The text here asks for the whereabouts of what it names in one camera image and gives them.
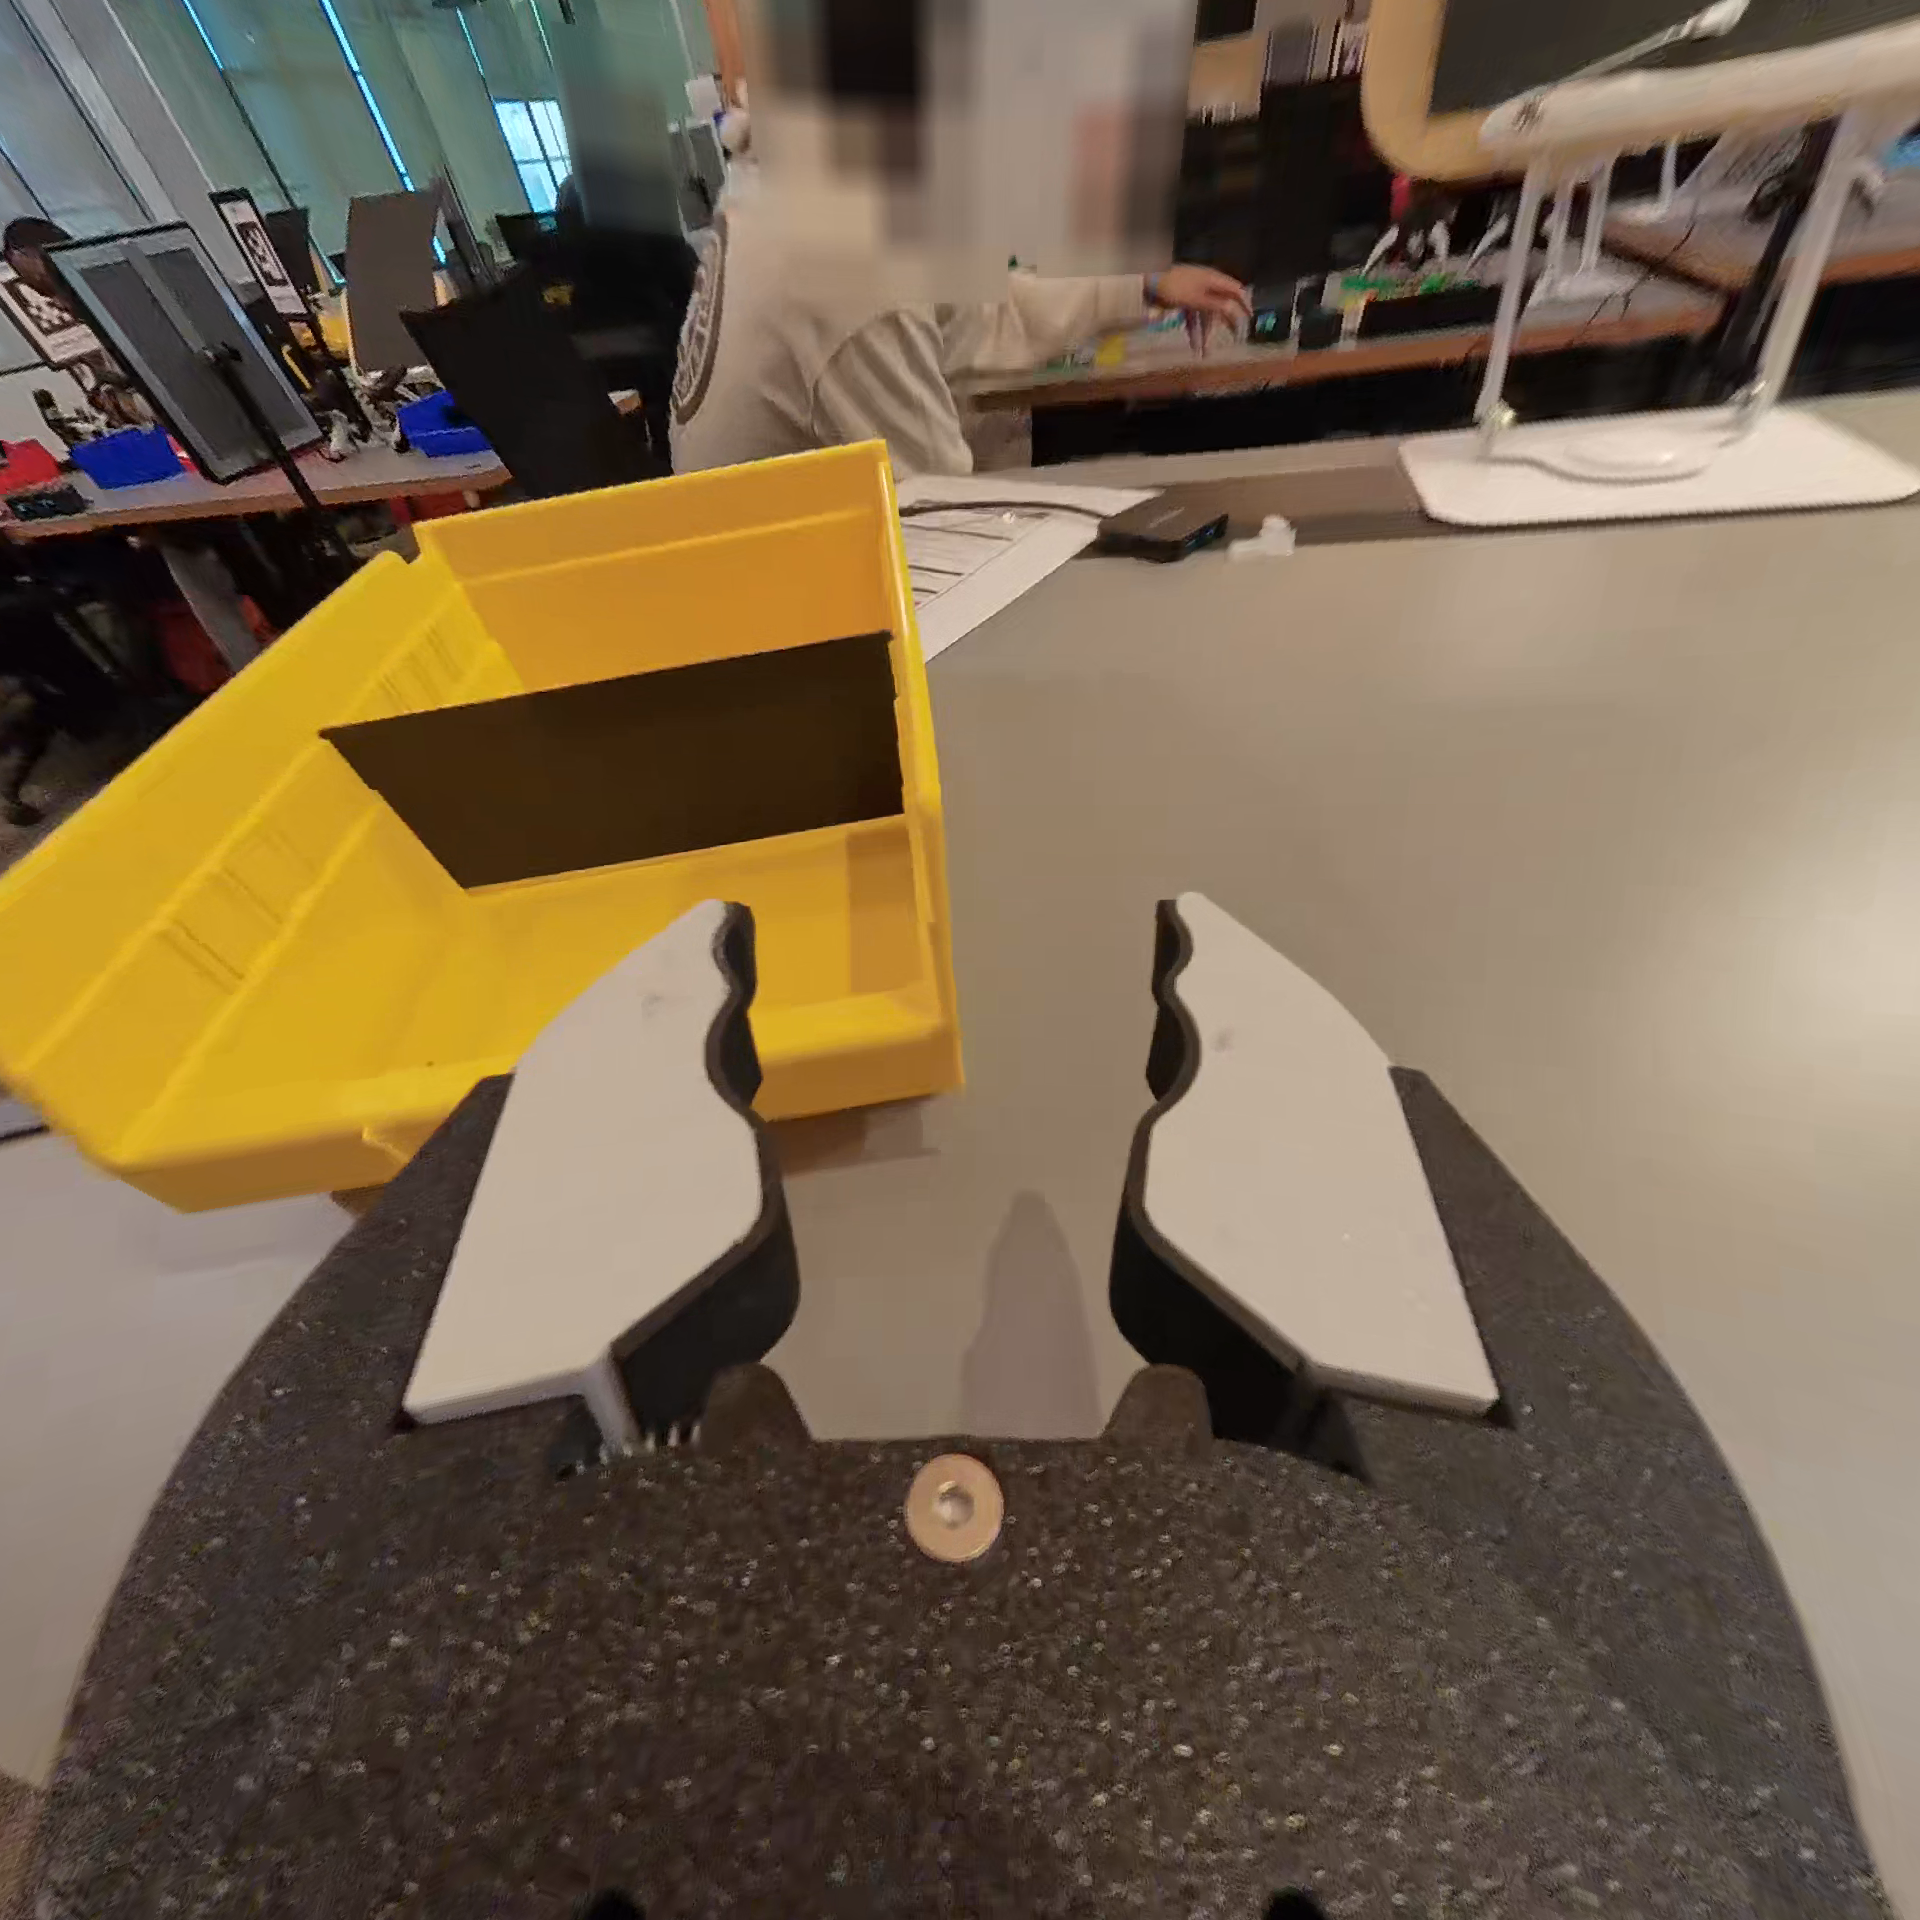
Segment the black monitor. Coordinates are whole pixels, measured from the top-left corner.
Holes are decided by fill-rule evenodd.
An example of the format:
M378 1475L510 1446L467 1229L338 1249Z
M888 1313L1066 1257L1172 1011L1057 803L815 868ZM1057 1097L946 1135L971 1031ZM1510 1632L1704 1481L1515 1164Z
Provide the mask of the black monitor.
M400 325L449 399L535 499L670 478L640 414L625 416L525 269Z
M214 484L326 444L270 341L183 223L50 246L91 333Z

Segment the wooden office desk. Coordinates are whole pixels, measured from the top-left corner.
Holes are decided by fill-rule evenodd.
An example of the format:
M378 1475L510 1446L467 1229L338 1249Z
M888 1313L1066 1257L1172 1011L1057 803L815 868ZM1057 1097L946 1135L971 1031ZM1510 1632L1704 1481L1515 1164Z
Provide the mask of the wooden office desk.
M1522 313L1503 395L1548 416L1656 399L1723 305L1717 292L1636 265L1600 300ZM968 383L962 396L979 419L1029 421L1037 467L1184 457L1459 428L1487 353L1487 325L1203 356L1184 337L1146 334L1106 359Z
M124 661L194 695L244 671L277 636L380 555L417 555L412 522L462 516L510 487L494 453L421 457L380 444L301 457L304 482L264 470L217 484L194 467L134 487L64 470L73 516L4 506L4 586L98 614Z

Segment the white flat pad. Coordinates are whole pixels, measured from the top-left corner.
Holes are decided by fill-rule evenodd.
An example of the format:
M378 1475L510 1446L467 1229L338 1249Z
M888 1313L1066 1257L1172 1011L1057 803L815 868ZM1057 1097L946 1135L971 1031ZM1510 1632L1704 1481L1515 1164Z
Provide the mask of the white flat pad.
M1421 436L1402 470L1467 532L1889 506L1918 470L1804 405L1692 405Z

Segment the white stand frame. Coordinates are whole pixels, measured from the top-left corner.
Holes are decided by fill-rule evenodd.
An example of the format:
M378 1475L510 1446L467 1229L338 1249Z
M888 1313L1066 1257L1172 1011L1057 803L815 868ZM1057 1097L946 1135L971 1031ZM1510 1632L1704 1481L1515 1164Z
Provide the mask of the white stand frame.
M1723 318L1685 405L1522 424L1503 399L1521 265L1500 288L1477 399L1477 448L1421 478L1458 525L1685 518L1887 506L1918 470L1787 399L1791 359L1863 159L1918 120L1918 3L1708 3L1690 20L1529 87L1479 126L1493 156L1522 156L1515 244L1539 229L1544 167L1717 132L1799 132L1761 261Z

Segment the black board wooden rim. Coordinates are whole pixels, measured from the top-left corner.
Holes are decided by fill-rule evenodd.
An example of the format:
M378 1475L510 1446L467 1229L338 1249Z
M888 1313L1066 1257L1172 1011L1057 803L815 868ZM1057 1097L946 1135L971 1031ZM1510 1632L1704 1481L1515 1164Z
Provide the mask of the black board wooden rim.
M1863 112L1918 121L1918 3L1372 3L1361 116L1429 180Z

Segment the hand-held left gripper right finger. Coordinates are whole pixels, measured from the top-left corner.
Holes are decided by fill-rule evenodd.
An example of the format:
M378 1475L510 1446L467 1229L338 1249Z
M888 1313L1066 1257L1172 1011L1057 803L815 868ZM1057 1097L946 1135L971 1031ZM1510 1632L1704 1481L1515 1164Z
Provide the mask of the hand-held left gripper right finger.
M1376 1039L1197 890L1155 910L1151 1005L1110 1260L1148 1379L1209 1441L1319 1462L1361 1462L1361 1409L1499 1430L1496 1359Z

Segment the printed paper sheet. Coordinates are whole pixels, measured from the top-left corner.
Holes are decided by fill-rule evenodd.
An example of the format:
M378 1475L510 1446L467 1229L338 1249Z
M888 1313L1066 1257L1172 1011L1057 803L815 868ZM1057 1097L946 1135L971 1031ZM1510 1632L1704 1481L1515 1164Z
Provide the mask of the printed paper sheet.
M914 476L899 518L924 661L939 661L994 614L1091 546L1098 527L1157 487L1063 484L1015 471Z

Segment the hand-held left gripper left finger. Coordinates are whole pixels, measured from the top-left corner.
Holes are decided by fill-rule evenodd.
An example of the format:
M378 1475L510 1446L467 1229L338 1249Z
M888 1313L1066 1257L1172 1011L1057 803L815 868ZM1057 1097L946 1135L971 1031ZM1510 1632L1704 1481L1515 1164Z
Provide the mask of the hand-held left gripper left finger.
M417 1427L571 1403L599 1455L693 1446L792 1330L799 1257L753 1109L756 927L704 902L567 1005L503 1097L403 1390Z

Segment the small black usb hub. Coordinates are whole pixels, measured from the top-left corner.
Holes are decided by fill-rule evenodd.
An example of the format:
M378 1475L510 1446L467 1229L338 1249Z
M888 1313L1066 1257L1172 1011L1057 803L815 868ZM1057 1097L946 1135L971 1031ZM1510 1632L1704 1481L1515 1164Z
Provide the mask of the small black usb hub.
M998 518L1075 518L1074 556L1123 556L1148 563L1179 563L1188 555L1209 550L1226 542L1229 516L1176 502L1171 491L1106 491L1098 499L1075 491L1025 491L1025 494L925 494L902 502L899 516L934 518L946 532L956 516Z

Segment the yellow plastic bin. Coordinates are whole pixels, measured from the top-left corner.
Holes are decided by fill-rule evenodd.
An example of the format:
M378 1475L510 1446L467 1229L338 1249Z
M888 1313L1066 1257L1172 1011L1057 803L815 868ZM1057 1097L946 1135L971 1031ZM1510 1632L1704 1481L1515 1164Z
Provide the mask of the yellow plastic bin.
M761 1115L962 1083L878 440L363 566L4 875L4 1088L183 1213L375 1187L704 902L753 915Z

